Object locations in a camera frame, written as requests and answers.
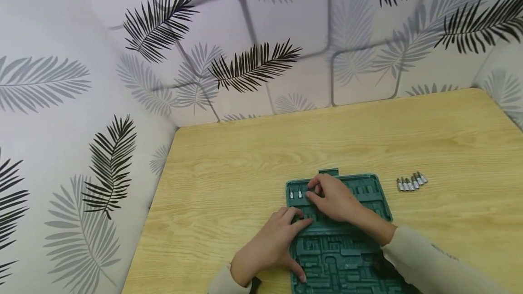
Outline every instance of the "tool case insert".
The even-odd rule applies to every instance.
[[[386,221],[392,214],[375,174],[338,175],[338,169],[320,170],[341,180],[365,207]],[[286,184],[288,207],[303,211],[313,223],[293,240],[290,254],[307,276],[303,284],[291,273],[293,294],[417,294],[398,273],[384,276],[378,271],[383,255],[378,243],[353,225],[333,221],[306,198],[309,180]]]

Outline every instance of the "wall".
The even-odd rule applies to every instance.
[[[521,2],[434,48],[496,1],[1,0],[0,290],[119,293],[179,127],[471,86],[523,126]]]

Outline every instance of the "sleeve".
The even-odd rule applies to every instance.
[[[409,227],[396,229],[382,250],[405,281],[424,294],[508,294]]]
[[[249,294],[252,282],[247,287],[238,285],[231,276],[231,265],[223,266],[209,285],[208,294]]]

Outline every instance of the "white wall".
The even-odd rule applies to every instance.
[[[151,63],[126,49],[123,23],[152,0],[1,0],[0,220],[12,217],[0,221],[1,292],[119,293],[179,127],[471,86],[522,127],[516,40],[434,49],[434,27],[477,1],[194,0],[188,32]],[[479,11],[496,2],[483,1]],[[291,68],[253,92],[217,89],[214,59],[287,39],[302,47]],[[134,129],[109,160],[97,133],[114,149],[107,127],[128,115]],[[84,200],[110,189],[118,207],[89,211],[106,205]]]

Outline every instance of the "wooden table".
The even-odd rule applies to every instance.
[[[396,224],[520,293],[522,162],[522,133],[478,89],[182,128],[123,293],[206,293],[286,204],[285,182],[331,167],[377,174]],[[399,193],[416,170],[429,183]],[[260,278],[258,293],[290,293],[288,272]]]

